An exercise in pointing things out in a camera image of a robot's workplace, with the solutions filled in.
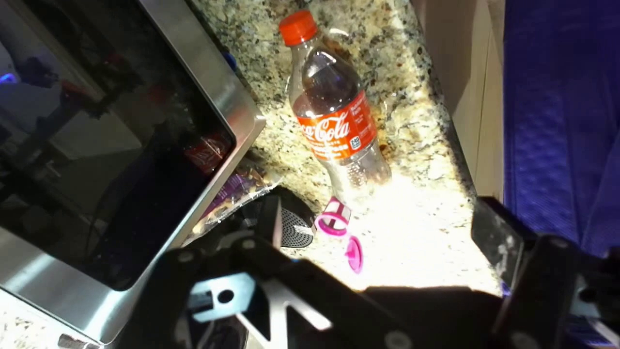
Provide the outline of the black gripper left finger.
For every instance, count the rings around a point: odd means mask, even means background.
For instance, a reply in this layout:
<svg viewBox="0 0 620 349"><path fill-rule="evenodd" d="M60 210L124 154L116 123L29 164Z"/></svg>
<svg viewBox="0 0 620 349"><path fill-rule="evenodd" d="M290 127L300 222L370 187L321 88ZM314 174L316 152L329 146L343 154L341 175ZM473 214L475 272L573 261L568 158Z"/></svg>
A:
<svg viewBox="0 0 620 349"><path fill-rule="evenodd" d="M407 349L395 315L287 259L261 230L165 255L114 349L242 349L246 336L263 349Z"/></svg>

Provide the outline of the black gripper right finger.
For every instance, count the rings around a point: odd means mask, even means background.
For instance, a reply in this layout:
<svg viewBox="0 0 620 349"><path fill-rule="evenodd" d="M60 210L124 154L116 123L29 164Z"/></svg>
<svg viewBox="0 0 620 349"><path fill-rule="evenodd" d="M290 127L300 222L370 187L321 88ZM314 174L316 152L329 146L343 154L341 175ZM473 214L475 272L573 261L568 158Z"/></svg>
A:
<svg viewBox="0 0 620 349"><path fill-rule="evenodd" d="M496 199L475 205L473 243L500 280L498 349L620 349L620 249L602 257L527 228Z"/></svg>

